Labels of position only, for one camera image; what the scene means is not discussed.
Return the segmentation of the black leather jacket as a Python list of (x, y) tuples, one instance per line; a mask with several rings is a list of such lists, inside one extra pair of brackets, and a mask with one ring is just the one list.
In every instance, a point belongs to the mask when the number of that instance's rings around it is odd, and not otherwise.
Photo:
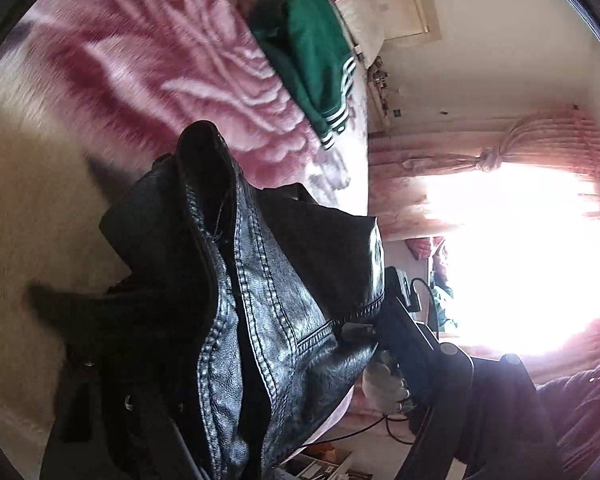
[(64, 342), (44, 479), (276, 479), (370, 362), (375, 219), (300, 184), (250, 185), (212, 122), (187, 127), (100, 222), (129, 275), (33, 283)]

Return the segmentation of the white pillow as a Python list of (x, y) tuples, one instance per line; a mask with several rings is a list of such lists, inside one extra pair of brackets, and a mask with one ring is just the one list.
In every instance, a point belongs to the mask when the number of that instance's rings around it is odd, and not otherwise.
[(370, 68), (385, 42), (385, 29), (374, 0), (336, 0), (336, 6), (347, 25), (356, 52)]

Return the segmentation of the clothes pile on windowsill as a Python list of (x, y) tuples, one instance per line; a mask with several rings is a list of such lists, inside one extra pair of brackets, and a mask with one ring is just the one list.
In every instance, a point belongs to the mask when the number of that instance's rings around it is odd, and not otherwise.
[(454, 318), (456, 303), (448, 277), (448, 251), (442, 236), (411, 238), (406, 247), (417, 260), (428, 264), (428, 314), (427, 324), (437, 334), (457, 331)]

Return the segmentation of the beige wooden headboard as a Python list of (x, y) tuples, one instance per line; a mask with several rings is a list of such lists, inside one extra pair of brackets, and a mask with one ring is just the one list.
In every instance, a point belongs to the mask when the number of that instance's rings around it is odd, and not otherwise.
[(415, 47), (441, 39), (434, 0), (375, 0), (375, 6), (390, 47)]

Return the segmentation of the white bedside table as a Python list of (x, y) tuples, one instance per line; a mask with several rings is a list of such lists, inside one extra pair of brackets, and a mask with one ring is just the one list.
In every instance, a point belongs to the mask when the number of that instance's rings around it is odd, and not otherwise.
[(366, 72), (367, 130), (369, 134), (383, 133), (392, 127), (400, 116), (389, 102), (399, 91), (389, 87), (389, 74), (380, 55), (377, 55)]

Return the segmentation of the pink floral curtain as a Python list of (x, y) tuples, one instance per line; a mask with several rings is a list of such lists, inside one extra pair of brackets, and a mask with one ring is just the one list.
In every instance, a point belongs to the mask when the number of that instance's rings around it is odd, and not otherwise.
[(505, 164), (562, 170), (600, 179), (600, 128), (575, 106), (521, 118), (430, 122), (414, 131), (378, 132), (368, 141), (368, 210), (384, 240), (442, 234), (452, 223), (434, 219), (426, 177), (491, 172)]

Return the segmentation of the green folded striped garment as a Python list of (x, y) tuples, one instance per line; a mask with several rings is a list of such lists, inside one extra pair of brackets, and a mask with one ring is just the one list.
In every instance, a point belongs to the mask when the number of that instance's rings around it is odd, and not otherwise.
[(332, 0), (258, 0), (247, 24), (328, 150), (347, 128), (358, 65)]

